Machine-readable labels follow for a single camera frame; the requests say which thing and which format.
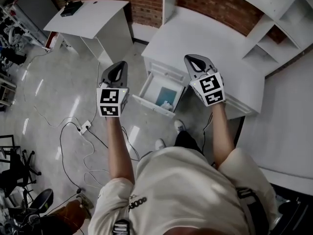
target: black pants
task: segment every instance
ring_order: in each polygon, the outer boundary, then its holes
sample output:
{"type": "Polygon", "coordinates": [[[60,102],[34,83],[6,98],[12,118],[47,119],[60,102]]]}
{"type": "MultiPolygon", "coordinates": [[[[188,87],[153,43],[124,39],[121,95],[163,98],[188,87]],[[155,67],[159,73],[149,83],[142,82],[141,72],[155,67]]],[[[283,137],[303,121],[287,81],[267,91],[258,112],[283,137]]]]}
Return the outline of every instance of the black pants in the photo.
{"type": "Polygon", "coordinates": [[[197,145],[197,142],[186,131],[181,131],[177,135],[174,146],[184,147],[187,149],[194,149],[196,151],[199,151],[203,155],[202,151],[197,145]]]}

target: drawer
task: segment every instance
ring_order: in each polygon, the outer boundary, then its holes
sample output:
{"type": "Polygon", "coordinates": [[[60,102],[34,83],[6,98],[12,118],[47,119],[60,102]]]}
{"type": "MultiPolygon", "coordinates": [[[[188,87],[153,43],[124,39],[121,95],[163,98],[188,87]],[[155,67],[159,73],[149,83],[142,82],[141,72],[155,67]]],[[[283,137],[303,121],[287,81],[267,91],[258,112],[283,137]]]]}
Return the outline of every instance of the drawer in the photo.
{"type": "Polygon", "coordinates": [[[133,97],[138,103],[153,111],[173,118],[175,116],[174,110],[184,89],[184,86],[164,75],[150,73],[139,95],[133,95],[133,97]],[[161,107],[161,104],[165,100],[173,106],[171,110],[166,110],[161,107]]]}
{"type": "Polygon", "coordinates": [[[48,37],[46,44],[45,44],[45,48],[47,48],[49,50],[58,50],[59,48],[61,48],[61,44],[62,44],[63,40],[64,40],[64,37],[60,33],[52,31],[48,37]],[[54,37],[56,37],[55,44],[52,48],[50,48],[52,39],[54,37]]]}
{"type": "Polygon", "coordinates": [[[151,63],[151,72],[153,72],[154,74],[159,74],[162,76],[166,76],[170,79],[173,79],[174,81],[178,82],[178,83],[183,83],[184,81],[184,76],[181,74],[178,74],[172,70],[169,70],[167,68],[164,68],[160,65],[151,63]]]}

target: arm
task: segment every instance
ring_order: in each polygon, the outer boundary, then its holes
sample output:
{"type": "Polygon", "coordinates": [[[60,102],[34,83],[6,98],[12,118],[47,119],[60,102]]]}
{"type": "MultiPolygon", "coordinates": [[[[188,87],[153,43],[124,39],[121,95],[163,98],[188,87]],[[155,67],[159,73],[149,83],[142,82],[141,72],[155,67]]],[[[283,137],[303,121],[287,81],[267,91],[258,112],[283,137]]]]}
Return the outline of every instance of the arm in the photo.
{"type": "Polygon", "coordinates": [[[107,130],[111,178],[126,178],[134,184],[135,180],[132,161],[126,148],[118,117],[107,118],[107,130]]]}
{"type": "Polygon", "coordinates": [[[212,106],[213,112],[213,154],[217,168],[235,149],[233,139],[227,126],[225,105],[217,103],[212,106]]]}

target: white sneaker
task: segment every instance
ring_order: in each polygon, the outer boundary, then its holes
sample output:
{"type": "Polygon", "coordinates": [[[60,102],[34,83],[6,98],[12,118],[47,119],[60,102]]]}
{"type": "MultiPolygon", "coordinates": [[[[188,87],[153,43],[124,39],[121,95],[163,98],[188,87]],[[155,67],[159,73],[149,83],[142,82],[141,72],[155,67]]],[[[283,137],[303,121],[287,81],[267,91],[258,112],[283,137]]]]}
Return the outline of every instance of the white sneaker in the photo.
{"type": "Polygon", "coordinates": [[[179,134],[181,131],[186,130],[184,123],[180,120],[175,120],[174,126],[175,126],[175,130],[177,131],[177,134],[179,134]]]}
{"type": "Polygon", "coordinates": [[[163,141],[163,139],[158,139],[156,141],[156,151],[158,150],[162,150],[166,147],[165,142],[163,141]]]}

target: shelving unit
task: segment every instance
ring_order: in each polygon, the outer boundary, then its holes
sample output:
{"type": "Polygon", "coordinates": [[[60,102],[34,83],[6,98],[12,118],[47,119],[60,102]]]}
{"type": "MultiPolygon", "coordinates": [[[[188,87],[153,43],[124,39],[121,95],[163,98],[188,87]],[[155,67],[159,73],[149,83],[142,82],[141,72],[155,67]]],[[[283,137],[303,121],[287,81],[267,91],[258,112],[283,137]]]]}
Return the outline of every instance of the shelving unit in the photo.
{"type": "Polygon", "coordinates": [[[264,16],[245,38],[239,56],[267,75],[313,43],[313,0],[246,0],[264,16]],[[277,26],[286,38],[279,44],[268,31],[277,26]]]}

